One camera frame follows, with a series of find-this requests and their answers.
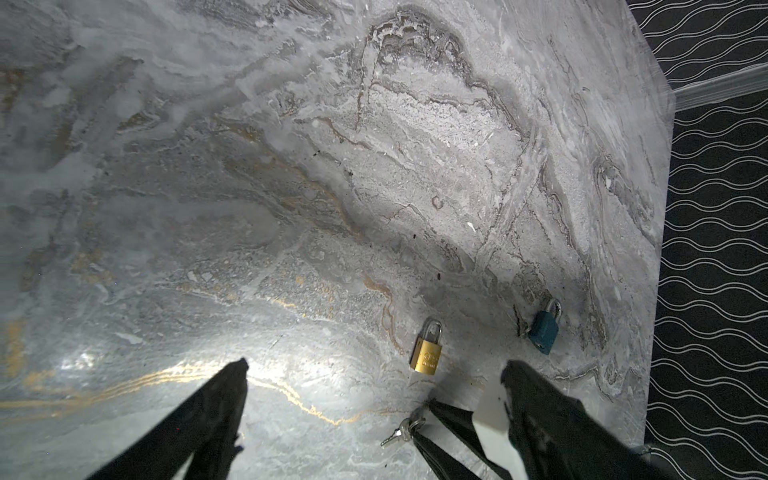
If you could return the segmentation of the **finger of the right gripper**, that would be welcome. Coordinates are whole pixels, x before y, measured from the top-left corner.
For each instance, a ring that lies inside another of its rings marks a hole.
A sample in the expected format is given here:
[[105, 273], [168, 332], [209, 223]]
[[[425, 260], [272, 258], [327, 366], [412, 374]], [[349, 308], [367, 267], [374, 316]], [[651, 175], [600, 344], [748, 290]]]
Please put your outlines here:
[[411, 434], [411, 439], [439, 480], [479, 480], [470, 469], [418, 431]]
[[491, 471], [496, 473], [500, 479], [512, 478], [507, 470], [489, 460], [484, 454], [480, 439], [472, 422], [472, 412], [437, 400], [429, 400], [427, 408], [444, 427], [458, 438]]

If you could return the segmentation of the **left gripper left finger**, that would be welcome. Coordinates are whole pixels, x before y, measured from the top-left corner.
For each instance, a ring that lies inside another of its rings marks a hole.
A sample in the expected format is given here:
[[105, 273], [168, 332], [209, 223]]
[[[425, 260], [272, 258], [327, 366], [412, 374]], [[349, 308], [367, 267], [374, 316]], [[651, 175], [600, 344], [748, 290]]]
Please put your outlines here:
[[244, 358], [225, 365], [92, 479], [225, 479], [243, 448], [238, 429], [247, 397]]

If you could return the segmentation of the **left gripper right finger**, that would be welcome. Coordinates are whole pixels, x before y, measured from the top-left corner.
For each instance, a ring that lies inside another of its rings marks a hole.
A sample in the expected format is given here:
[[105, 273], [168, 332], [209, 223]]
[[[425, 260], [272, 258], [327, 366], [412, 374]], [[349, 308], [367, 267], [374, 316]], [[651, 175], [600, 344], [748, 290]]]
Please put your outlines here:
[[527, 363], [510, 360], [500, 377], [508, 438], [530, 479], [666, 479]]

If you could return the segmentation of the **brass padlock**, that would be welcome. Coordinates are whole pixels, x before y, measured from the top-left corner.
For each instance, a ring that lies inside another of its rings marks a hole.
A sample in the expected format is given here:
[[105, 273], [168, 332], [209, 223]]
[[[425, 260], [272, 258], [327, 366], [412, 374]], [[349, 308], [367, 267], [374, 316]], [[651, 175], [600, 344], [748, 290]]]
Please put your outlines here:
[[442, 323], [429, 317], [419, 333], [410, 359], [410, 368], [417, 373], [433, 376], [441, 356]]

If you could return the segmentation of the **blue padlock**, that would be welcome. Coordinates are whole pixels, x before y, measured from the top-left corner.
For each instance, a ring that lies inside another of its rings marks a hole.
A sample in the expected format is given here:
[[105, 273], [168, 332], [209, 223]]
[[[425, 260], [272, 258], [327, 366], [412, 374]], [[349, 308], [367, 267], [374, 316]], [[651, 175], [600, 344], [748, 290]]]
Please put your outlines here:
[[527, 336], [540, 353], [550, 354], [559, 333], [561, 317], [562, 304], [554, 297], [550, 298], [545, 308], [534, 317]]

